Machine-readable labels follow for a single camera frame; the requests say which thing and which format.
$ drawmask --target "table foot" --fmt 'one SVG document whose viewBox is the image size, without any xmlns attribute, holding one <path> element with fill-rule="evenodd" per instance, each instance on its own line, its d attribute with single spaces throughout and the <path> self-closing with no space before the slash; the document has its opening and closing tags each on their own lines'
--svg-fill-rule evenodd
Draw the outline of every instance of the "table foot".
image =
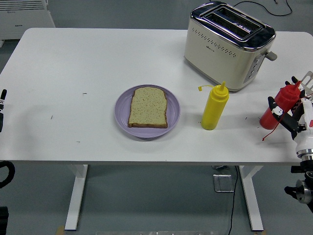
<svg viewBox="0 0 313 235">
<path fill-rule="evenodd" d="M 249 213 L 251 229 L 253 231 L 263 231 L 263 224 L 256 199 L 254 186 L 252 182 L 253 175 L 258 172 L 262 166 L 239 166 L 241 180 L 246 197 L 246 205 Z"/>
<path fill-rule="evenodd" d="M 70 200 L 65 230 L 76 230 L 79 210 L 83 198 L 88 165 L 67 165 L 75 174 L 75 182 Z"/>
</svg>

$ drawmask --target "mustard bottle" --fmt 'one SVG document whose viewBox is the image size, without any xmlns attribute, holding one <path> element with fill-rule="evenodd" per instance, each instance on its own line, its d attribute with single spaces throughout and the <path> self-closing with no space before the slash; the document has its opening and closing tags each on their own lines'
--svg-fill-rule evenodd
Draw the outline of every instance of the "mustard bottle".
<svg viewBox="0 0 313 235">
<path fill-rule="evenodd" d="M 213 87 L 210 91 L 201 121 L 201 126 L 205 130 L 213 130 L 217 126 L 228 98 L 229 93 L 227 87 L 225 87 L 225 81 L 221 85 Z"/>
</svg>

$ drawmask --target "toaster lever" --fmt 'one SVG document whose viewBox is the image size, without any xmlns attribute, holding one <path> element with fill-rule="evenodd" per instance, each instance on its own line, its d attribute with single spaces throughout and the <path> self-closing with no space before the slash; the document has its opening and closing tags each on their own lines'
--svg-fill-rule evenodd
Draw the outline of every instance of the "toaster lever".
<svg viewBox="0 0 313 235">
<path fill-rule="evenodd" d="M 265 58 L 268 58 L 270 61 L 274 61 L 277 59 L 277 55 L 274 52 L 270 51 L 266 54 Z"/>
</svg>

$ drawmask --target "ketchup bottle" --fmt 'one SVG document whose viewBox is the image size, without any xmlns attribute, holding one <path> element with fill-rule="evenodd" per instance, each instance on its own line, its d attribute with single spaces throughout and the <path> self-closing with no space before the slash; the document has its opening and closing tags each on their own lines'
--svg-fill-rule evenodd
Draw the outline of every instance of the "ketchup bottle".
<svg viewBox="0 0 313 235">
<path fill-rule="evenodd" d="M 300 98 L 300 90 L 299 85 L 301 81 L 298 81 L 294 85 L 286 85 L 285 87 L 281 88 L 276 97 L 274 98 L 276 104 L 284 111 L 288 112 L 295 103 Z M 278 121 L 273 117 L 270 108 L 268 108 L 263 116 L 260 119 L 260 125 L 268 130 L 273 130 Z"/>
</svg>

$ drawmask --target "toaster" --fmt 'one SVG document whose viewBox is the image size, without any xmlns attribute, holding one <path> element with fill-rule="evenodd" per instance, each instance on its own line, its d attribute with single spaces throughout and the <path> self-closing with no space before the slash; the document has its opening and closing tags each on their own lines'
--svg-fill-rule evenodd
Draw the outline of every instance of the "toaster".
<svg viewBox="0 0 313 235">
<path fill-rule="evenodd" d="M 212 1 L 190 13 L 185 58 L 214 83 L 226 82 L 238 91 L 256 76 L 276 37 L 269 25 L 220 2 Z"/>
</svg>

